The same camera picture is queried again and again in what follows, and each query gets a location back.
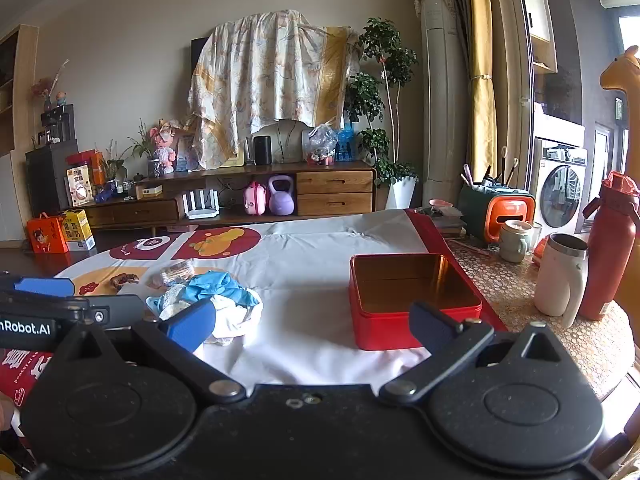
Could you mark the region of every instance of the cylindrical black speaker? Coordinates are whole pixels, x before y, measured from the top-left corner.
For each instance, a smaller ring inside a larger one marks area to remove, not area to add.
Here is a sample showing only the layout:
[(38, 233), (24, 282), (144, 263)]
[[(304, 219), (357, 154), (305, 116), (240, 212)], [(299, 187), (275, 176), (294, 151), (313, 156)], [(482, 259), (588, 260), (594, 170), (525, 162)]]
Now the cylindrical black speaker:
[(257, 166), (271, 164), (271, 137), (260, 135), (254, 137), (254, 159)]

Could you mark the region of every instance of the washing machine door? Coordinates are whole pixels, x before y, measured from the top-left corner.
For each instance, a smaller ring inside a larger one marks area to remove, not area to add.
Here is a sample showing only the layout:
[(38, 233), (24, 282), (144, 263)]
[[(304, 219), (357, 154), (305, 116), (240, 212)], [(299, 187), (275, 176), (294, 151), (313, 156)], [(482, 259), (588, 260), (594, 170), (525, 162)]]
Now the washing machine door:
[(570, 166), (554, 168), (540, 190), (538, 207), (545, 223), (552, 228), (567, 225), (580, 209), (581, 194), (580, 178)]

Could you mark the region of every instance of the wooden tv cabinet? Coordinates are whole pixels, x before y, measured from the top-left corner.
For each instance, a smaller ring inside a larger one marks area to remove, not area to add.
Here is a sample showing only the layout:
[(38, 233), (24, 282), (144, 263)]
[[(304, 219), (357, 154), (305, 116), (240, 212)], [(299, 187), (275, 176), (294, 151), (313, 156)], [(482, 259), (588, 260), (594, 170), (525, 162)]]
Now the wooden tv cabinet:
[[(242, 205), (221, 208), (215, 218), (189, 220), (185, 217), (182, 193), (219, 187), (220, 177), (249, 176), (266, 181), (274, 174), (288, 174), (295, 182), (296, 209), (288, 216), (265, 213), (247, 215)], [(92, 229), (126, 229), (169, 225), (239, 225), (280, 222), (369, 213), (375, 209), (376, 171), (362, 162), (336, 162), (333, 166), (310, 166), (306, 162), (239, 166), (205, 171), (181, 171), (136, 183), (136, 200), (115, 199), (84, 206)], [(142, 190), (162, 185), (162, 194), (143, 198)]]

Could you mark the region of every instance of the washing machine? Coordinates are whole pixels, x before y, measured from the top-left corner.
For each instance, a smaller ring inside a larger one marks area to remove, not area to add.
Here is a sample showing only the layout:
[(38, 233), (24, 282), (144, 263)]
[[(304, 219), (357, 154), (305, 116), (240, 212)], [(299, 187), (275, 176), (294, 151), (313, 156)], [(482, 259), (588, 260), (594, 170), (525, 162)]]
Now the washing machine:
[(542, 225), (542, 236), (575, 233), (586, 166), (584, 148), (534, 140), (530, 193), (536, 198), (533, 219)]

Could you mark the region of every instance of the pink backpack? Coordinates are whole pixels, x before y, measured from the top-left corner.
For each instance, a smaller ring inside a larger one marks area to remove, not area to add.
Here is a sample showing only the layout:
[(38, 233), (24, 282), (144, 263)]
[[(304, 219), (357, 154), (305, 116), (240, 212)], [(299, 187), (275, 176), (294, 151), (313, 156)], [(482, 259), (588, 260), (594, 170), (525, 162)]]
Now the pink backpack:
[(267, 190), (255, 180), (244, 190), (244, 210), (248, 215), (261, 215), (267, 205)]

